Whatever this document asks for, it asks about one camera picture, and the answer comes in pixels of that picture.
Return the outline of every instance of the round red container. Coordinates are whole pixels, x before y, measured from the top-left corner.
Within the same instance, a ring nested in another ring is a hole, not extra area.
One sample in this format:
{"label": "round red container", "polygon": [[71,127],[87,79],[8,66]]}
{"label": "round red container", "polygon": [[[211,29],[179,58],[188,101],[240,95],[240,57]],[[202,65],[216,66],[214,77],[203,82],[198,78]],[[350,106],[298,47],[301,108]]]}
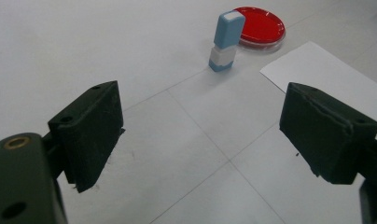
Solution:
{"label": "round red container", "polygon": [[286,35],[282,21],[269,11],[257,7],[238,7],[245,16],[240,45],[256,50],[277,50]]}

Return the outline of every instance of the screw hole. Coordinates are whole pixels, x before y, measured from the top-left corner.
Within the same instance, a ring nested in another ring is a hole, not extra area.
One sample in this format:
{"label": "screw hole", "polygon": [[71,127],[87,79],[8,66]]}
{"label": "screw hole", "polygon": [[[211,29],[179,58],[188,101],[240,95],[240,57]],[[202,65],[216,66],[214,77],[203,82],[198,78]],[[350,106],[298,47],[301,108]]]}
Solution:
{"label": "screw hole", "polygon": [[366,121],[363,120],[363,119],[357,119],[356,121],[357,121],[357,123],[366,123]]}
{"label": "screw hole", "polygon": [[26,209],[26,203],[14,203],[2,213],[3,219],[12,219],[19,216]]}
{"label": "screw hole", "polygon": [[64,123],[67,123],[67,122],[71,121],[72,119],[73,119],[72,117],[67,116],[67,117],[61,118],[61,121],[64,122]]}
{"label": "screw hole", "polygon": [[24,147],[26,144],[28,144],[30,142],[30,140],[31,139],[29,137],[26,137],[26,136],[16,137],[16,138],[8,140],[5,143],[4,148],[5,149],[16,149],[16,148],[19,148],[19,147]]}

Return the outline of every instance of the blue and white eraser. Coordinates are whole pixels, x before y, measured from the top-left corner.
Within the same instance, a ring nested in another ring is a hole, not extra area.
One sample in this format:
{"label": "blue and white eraser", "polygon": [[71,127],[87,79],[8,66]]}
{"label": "blue and white eraser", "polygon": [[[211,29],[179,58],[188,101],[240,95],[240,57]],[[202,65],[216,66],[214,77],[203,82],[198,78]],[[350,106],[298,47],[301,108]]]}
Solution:
{"label": "blue and white eraser", "polygon": [[218,17],[215,45],[220,49],[237,45],[244,29],[244,15],[238,11],[229,11]]}
{"label": "blue and white eraser", "polygon": [[220,49],[217,46],[212,48],[211,56],[209,58],[209,66],[215,71],[220,72],[222,70],[228,69],[232,67],[232,63],[234,62],[235,53],[236,53],[235,46],[230,46],[225,49]]}

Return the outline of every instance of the sheet of paper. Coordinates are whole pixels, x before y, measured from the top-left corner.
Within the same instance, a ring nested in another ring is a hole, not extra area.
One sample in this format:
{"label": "sheet of paper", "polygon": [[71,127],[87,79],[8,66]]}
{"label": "sheet of paper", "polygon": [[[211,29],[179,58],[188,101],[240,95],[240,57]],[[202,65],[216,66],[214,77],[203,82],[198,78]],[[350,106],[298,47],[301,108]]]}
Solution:
{"label": "sheet of paper", "polygon": [[290,51],[260,72],[284,92],[289,82],[312,86],[377,120],[377,83],[313,42]]}

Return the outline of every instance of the brass screw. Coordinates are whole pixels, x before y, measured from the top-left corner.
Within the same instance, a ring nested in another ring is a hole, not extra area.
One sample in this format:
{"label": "brass screw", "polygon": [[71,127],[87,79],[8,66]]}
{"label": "brass screw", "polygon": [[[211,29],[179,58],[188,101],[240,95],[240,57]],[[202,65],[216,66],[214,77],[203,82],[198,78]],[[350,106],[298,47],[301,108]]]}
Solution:
{"label": "brass screw", "polygon": [[17,149],[26,146],[30,141],[31,139],[27,136],[15,137],[6,141],[3,148],[8,150]]}

